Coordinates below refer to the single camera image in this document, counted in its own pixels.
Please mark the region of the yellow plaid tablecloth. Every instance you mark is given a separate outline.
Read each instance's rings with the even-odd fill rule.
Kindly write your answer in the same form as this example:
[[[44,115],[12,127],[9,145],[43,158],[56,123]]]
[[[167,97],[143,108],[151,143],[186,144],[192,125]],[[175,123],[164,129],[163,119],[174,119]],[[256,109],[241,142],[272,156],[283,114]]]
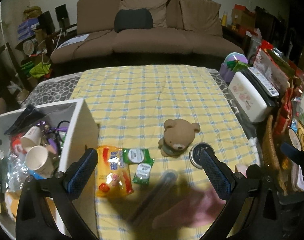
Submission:
[[[146,148],[154,160],[149,185],[133,184],[133,193],[119,199],[96,198],[101,239],[199,239],[209,228],[209,223],[191,228],[152,227],[154,217],[185,199],[191,190],[205,191],[211,185],[205,172],[192,165],[188,152],[178,158],[161,155],[159,140],[168,119],[199,124],[194,142],[210,144],[217,158],[231,169],[256,162],[241,124],[207,68],[148,65],[88,70],[72,99],[86,101],[100,127],[99,145]],[[175,186],[151,218],[132,228],[128,217],[167,170],[177,172]]]

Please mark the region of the black lumbar cushion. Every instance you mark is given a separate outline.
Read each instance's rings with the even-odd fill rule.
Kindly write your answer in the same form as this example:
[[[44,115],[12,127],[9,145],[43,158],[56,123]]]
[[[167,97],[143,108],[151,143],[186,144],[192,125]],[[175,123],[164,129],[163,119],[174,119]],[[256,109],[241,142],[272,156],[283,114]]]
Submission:
[[[153,17],[148,9],[121,9],[114,19],[114,31],[119,33],[128,29],[152,29]]]

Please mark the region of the yellow sulfur soap packet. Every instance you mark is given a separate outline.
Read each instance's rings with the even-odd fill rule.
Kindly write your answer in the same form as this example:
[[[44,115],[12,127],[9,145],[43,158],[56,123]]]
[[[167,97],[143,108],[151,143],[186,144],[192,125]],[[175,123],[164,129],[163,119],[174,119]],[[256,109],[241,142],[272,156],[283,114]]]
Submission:
[[[133,192],[130,169],[124,162],[123,150],[114,146],[99,146],[96,174],[96,196],[124,197]]]

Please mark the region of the brown teddy bear plush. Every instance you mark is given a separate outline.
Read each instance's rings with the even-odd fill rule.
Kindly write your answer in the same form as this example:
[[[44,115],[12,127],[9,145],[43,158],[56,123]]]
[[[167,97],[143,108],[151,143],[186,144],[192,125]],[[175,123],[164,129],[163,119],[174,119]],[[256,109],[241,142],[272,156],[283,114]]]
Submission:
[[[198,123],[183,119],[168,119],[164,122],[164,134],[159,140],[159,149],[164,157],[178,158],[201,131]]]

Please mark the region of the pink fabric headband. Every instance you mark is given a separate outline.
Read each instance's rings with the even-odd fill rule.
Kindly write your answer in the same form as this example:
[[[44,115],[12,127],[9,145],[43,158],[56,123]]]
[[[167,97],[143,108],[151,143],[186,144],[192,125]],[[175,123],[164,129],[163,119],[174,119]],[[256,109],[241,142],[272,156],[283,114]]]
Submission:
[[[219,216],[226,201],[219,198],[214,187],[206,190],[192,188],[189,195],[158,215],[152,222],[153,229],[197,228],[212,223]]]

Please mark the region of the white floral tissue box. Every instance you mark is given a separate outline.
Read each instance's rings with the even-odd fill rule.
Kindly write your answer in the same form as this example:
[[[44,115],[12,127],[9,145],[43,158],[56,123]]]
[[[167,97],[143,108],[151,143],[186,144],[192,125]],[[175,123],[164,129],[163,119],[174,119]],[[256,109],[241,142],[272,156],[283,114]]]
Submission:
[[[228,90],[251,123],[263,122],[269,115],[272,107],[268,106],[259,91],[241,72],[236,72]]]

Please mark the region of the brown sofa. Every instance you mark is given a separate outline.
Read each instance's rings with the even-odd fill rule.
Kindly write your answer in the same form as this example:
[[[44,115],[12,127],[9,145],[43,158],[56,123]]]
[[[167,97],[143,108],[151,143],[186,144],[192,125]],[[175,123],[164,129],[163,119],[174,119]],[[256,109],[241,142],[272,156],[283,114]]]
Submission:
[[[146,8],[152,29],[114,31],[121,9]],[[71,68],[188,64],[219,68],[229,53],[242,49],[223,38],[220,5],[212,0],[79,0],[77,35],[51,54],[51,61]]]

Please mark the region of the purple container with lid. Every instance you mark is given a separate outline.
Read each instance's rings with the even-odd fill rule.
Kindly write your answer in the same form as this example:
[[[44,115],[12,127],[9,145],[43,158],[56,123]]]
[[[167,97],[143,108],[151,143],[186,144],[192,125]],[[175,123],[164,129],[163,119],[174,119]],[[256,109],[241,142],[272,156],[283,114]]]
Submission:
[[[248,60],[244,54],[233,52],[229,53],[221,63],[219,74],[226,83],[230,83],[236,72],[248,68]]]

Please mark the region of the paper cup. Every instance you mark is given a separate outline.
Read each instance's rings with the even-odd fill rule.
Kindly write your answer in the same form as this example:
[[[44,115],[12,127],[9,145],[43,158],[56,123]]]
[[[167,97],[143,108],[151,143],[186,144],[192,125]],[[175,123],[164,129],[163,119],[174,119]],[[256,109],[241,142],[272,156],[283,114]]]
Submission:
[[[42,136],[43,133],[40,127],[32,126],[20,139],[23,149],[28,152],[34,146],[40,145]]]
[[[25,163],[29,170],[43,178],[50,178],[54,172],[54,165],[49,151],[44,146],[34,146],[25,157]]]

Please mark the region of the round Nivea cream tin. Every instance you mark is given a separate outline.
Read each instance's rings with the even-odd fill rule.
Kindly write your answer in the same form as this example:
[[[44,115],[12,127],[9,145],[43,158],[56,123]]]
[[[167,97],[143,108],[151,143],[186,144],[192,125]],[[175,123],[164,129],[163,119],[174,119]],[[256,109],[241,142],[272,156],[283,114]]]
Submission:
[[[202,166],[200,165],[200,153],[205,150],[206,152],[214,154],[213,147],[205,142],[199,142],[195,144],[191,150],[189,151],[189,159],[192,165],[200,170],[202,170]]]

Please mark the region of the white cardboard storage box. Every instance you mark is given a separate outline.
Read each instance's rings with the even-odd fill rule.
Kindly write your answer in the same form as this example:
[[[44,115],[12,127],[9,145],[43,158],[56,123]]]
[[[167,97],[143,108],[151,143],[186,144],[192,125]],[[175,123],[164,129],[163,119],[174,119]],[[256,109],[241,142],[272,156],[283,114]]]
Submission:
[[[98,135],[83,99],[0,115],[0,228],[8,238],[99,238]]]

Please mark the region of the clear plastic tube case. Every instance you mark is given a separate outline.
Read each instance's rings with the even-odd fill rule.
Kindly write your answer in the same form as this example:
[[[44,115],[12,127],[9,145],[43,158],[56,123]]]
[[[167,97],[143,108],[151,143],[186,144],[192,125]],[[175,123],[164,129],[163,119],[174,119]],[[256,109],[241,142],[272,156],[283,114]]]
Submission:
[[[147,220],[153,211],[160,205],[161,201],[166,197],[172,187],[176,184],[177,178],[178,174],[175,170],[167,170],[164,172],[154,188],[149,192],[149,194],[139,204],[133,215],[128,219],[128,222],[133,227],[138,227],[145,220]]]

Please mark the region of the paper cup upper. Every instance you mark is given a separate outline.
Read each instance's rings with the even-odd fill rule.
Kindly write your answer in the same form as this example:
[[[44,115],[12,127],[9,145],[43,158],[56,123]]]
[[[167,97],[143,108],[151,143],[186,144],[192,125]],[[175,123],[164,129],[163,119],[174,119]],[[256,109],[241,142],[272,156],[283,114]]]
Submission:
[[[20,139],[23,149],[28,152],[34,146],[40,145],[42,136],[43,133],[40,127],[32,126]]]

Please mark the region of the green wipe packet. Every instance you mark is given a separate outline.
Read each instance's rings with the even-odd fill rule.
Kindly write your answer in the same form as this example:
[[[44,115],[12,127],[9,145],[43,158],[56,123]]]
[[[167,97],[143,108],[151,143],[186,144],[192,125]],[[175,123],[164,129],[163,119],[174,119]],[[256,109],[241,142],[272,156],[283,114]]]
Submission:
[[[132,164],[149,163],[153,159],[149,154],[149,150],[145,148],[123,148],[124,162]]]
[[[132,182],[140,185],[148,185],[150,181],[151,164],[141,163],[136,169]]]

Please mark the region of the paper cup lower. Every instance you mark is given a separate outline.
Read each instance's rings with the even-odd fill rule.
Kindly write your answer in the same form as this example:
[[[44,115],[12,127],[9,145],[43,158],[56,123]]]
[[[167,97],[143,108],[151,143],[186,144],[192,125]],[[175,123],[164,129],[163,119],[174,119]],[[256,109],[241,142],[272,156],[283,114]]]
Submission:
[[[50,178],[54,172],[54,165],[49,151],[44,146],[34,146],[25,157],[25,163],[29,170],[43,178]]]

